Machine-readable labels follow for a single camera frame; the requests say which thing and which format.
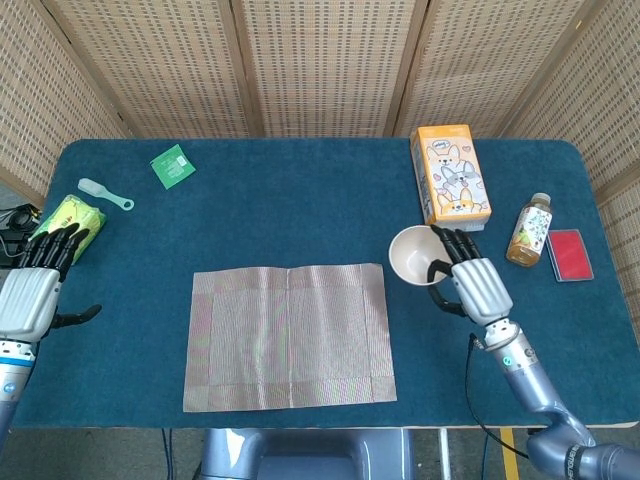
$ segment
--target juice bottle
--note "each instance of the juice bottle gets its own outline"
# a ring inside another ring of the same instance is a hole
[[[538,263],[550,224],[551,197],[536,193],[520,212],[507,249],[507,260],[523,267]]]

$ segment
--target floor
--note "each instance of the floor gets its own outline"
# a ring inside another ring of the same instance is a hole
[[[598,429],[602,442],[621,442],[640,449],[640,427]],[[436,430],[416,430],[414,457],[416,480],[440,479]],[[526,431],[515,432],[516,445],[524,447]],[[480,479],[484,435],[480,430],[449,430],[451,467],[454,479]],[[200,461],[202,430],[174,432],[178,480],[191,480]],[[505,478],[501,449],[489,443],[486,478]],[[542,480],[526,461],[518,461],[520,478]],[[162,480],[166,465],[160,430],[86,429],[16,430],[0,461],[0,479],[15,480]]]

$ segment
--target bottle cap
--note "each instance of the bottle cap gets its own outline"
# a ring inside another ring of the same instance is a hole
[[[531,202],[551,205],[551,197],[546,193],[534,193],[533,197],[531,197]]]

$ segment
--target robotic hand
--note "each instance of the robotic hand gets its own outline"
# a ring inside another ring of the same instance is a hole
[[[33,238],[0,291],[0,451],[31,376],[40,339],[52,328],[89,321],[102,308],[94,305],[78,315],[56,313],[62,282],[78,245],[89,234],[87,229],[77,230],[74,223]]]
[[[435,284],[428,287],[431,298],[445,312],[468,316],[485,328],[484,350],[493,354],[518,401],[551,421],[527,441],[531,463],[553,478],[640,478],[640,452],[615,444],[596,445],[589,430],[562,403],[522,329],[509,320],[513,301],[491,261],[482,258],[465,232],[431,228],[453,264],[434,261],[427,280],[432,282],[436,272],[451,277],[461,303],[445,300]]]

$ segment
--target blue table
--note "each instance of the blue table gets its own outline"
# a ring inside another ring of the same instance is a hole
[[[392,272],[387,248],[422,222],[406,139],[181,140],[197,171],[166,191],[149,161],[171,140],[82,140],[62,154],[47,212],[68,193],[107,224],[73,267],[60,310],[104,306],[41,345],[21,427],[366,427],[473,425],[463,379],[470,322],[447,316]],[[640,354],[578,151],[559,141],[475,142],[493,216],[474,235],[566,404],[588,424],[640,418]],[[81,193],[89,177],[135,208]],[[531,194],[551,195],[552,227],[581,230],[595,280],[556,283],[504,259]],[[263,412],[182,412],[192,275],[256,265],[383,265],[398,401]],[[530,425],[488,355],[472,396],[487,424]]]

